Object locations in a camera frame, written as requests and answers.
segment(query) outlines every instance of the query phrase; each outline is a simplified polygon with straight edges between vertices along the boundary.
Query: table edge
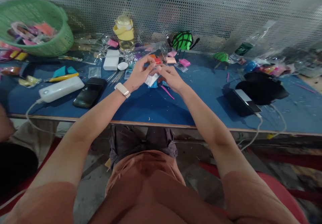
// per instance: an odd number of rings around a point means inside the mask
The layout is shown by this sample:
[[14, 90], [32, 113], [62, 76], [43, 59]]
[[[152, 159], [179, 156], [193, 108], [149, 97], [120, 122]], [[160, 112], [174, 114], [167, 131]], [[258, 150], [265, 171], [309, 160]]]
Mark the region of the table edge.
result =
[[[12, 118], [26, 118], [24, 114], [9, 114], [9, 117]], [[61, 122], [75, 122], [79, 118], [72, 117], [55, 117], [55, 116], [43, 116], [43, 115], [31, 115], [30, 119], [44, 119], [44, 120], [54, 120]], [[120, 121], [120, 120], [111, 120], [112, 124], [123, 124], [123, 125], [134, 125], [134, 126], [156, 126], [156, 127], [169, 127], [169, 128], [186, 128], [186, 129], [197, 129], [193, 125], [180, 125], [180, 124], [164, 124], [164, 123], [152, 123], [152, 122], [132, 122], [132, 121]], [[256, 129], [247, 129], [247, 128], [228, 128], [229, 131], [237, 132], [256, 132]], [[279, 131], [271, 130], [260, 130], [260, 133], [278, 133]], [[307, 136], [322, 136], [322, 133], [305, 133], [305, 132], [289, 132], [285, 131], [283, 134], [292, 134], [292, 135], [307, 135]]]

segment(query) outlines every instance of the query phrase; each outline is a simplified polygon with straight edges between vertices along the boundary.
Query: blue table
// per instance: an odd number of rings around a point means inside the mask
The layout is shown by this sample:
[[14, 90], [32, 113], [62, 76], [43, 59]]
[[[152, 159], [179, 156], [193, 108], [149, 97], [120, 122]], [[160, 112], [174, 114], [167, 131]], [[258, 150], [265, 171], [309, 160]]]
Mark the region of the blue table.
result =
[[[216, 62], [208, 55], [186, 53], [185, 58], [191, 62], [191, 66], [187, 72], [179, 72], [180, 76], [225, 125], [232, 131], [255, 131], [259, 119], [256, 116], [246, 118], [238, 116], [223, 97], [222, 88], [227, 87], [227, 73], [230, 72], [228, 87], [234, 88], [240, 81], [240, 75], [237, 72], [240, 66], [235, 64], [228, 67], [226, 71], [223, 70], [223, 66], [219, 66], [214, 70]], [[88, 79], [88, 68], [93, 67], [82, 62], [69, 61], [64, 64], [73, 66], [84, 82]], [[1, 67], [9, 65], [14, 66], [16, 63], [2, 64]], [[36, 67], [34, 77], [50, 78], [61, 66], [60, 64], [39, 65]], [[102, 68], [102, 78], [107, 79], [111, 74], [112, 72], [104, 71]], [[322, 135], [322, 96], [296, 86], [294, 83], [313, 89], [296, 76], [283, 78], [282, 81], [290, 96], [277, 100], [274, 104], [285, 118], [286, 133]], [[28, 89], [20, 86], [16, 77], [3, 76], [0, 83], [0, 102], [11, 117], [24, 117], [28, 108], [39, 99], [38, 90], [50, 84], [52, 83], [42, 82]], [[113, 87], [107, 88], [100, 100], [113, 90]], [[172, 90], [169, 92], [175, 98], [174, 100], [162, 88], [148, 89], [147, 85], [142, 85], [116, 112], [112, 123], [195, 128], [183, 100]], [[88, 111], [72, 105], [78, 93], [79, 91], [76, 91], [54, 102], [36, 105], [30, 114], [34, 118], [75, 121]], [[281, 131], [284, 125], [279, 115], [268, 106], [263, 106], [261, 109], [264, 120], [261, 132]]]

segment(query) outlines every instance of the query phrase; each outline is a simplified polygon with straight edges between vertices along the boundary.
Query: metal mesh wall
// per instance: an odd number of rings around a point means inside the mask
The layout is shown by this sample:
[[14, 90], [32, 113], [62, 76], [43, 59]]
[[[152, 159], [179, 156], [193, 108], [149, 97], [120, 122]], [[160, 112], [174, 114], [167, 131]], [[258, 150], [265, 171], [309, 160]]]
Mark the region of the metal mesh wall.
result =
[[136, 40], [156, 42], [165, 34], [190, 30], [200, 42], [194, 50], [231, 52], [267, 20], [277, 23], [266, 40], [248, 54], [322, 39], [322, 0], [50, 0], [62, 6], [75, 31], [102, 32], [113, 38], [115, 18], [125, 13]]

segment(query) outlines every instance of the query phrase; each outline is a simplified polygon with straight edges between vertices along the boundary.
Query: person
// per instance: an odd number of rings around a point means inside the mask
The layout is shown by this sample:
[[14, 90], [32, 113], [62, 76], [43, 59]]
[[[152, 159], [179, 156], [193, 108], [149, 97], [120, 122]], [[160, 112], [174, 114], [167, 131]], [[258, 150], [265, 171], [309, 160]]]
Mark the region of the person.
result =
[[[55, 133], [59, 122], [37, 119], [34, 124]], [[55, 138], [39, 131], [29, 122], [16, 131], [0, 104], [0, 203], [12, 197], [14, 189], [33, 176], [44, 161]]]
[[[150, 65], [144, 70], [146, 62]], [[144, 57], [123, 85], [132, 93], [155, 66], [154, 59]], [[116, 126], [110, 140], [113, 171], [106, 197], [89, 223], [298, 223], [245, 159], [227, 127], [175, 68], [159, 65], [156, 71], [182, 97], [209, 145], [222, 180], [227, 215], [185, 186], [167, 129], [157, 136], [150, 131], [142, 146], [131, 129]], [[116, 89], [71, 126], [4, 223], [73, 223], [87, 152], [125, 100]]]

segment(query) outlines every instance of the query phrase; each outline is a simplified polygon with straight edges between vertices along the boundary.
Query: white smartwatch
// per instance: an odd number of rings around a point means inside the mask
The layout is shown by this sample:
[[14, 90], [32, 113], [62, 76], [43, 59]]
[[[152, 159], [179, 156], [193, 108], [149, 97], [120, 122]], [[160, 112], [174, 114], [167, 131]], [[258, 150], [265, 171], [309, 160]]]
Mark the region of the white smartwatch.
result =
[[123, 86], [122, 83], [118, 83], [116, 84], [116, 86], [114, 87], [114, 89], [118, 89], [126, 98], [128, 98], [129, 96], [131, 96], [130, 92], [128, 91], [128, 89], [126, 89], [125, 86]]

